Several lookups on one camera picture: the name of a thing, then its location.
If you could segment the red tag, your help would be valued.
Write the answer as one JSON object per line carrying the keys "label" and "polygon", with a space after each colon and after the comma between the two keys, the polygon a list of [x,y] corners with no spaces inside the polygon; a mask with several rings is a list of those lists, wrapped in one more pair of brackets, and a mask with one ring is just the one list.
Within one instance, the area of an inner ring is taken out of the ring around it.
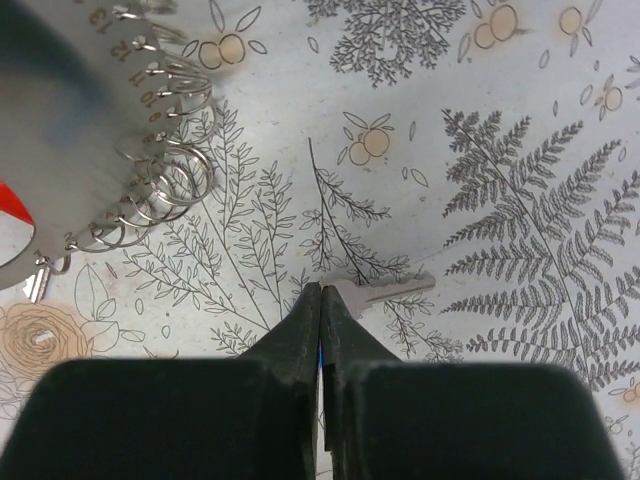
{"label": "red tag", "polygon": [[33,219],[24,204],[3,181],[0,181],[0,209],[23,223],[30,226],[34,225]]}

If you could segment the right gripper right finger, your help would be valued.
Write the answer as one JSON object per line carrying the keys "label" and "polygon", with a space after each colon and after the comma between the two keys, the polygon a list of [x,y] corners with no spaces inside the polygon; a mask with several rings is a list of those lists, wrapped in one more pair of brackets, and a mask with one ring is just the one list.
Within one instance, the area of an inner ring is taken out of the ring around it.
{"label": "right gripper right finger", "polygon": [[587,388],[553,364],[402,361],[321,297],[325,448],[337,479],[620,479]]}

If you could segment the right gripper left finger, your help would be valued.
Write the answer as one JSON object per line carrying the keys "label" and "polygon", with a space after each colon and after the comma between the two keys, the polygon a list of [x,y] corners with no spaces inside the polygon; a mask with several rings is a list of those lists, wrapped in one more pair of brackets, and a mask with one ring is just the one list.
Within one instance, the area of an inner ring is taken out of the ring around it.
{"label": "right gripper left finger", "polygon": [[5,479],[311,479],[320,287],[236,358],[73,360],[35,385]]}

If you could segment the silver key with blue tag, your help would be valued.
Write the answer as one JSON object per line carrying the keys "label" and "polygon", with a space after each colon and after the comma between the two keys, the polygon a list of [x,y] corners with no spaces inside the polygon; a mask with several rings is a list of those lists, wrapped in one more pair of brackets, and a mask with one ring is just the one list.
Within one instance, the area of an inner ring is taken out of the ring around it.
{"label": "silver key with blue tag", "polygon": [[377,303],[397,300],[407,295],[434,289],[436,279],[426,273],[420,278],[381,286],[358,286],[350,280],[337,280],[332,283],[332,286],[337,289],[350,315],[358,320],[365,310]]}

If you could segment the silver keys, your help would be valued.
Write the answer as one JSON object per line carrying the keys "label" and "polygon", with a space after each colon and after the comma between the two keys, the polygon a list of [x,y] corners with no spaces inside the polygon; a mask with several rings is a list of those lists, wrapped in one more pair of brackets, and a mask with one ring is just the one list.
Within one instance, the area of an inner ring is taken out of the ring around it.
{"label": "silver keys", "polygon": [[48,264],[43,264],[34,275],[31,275],[26,279],[23,287],[23,293],[31,303],[39,303],[42,301],[45,296],[50,277],[50,266]]}

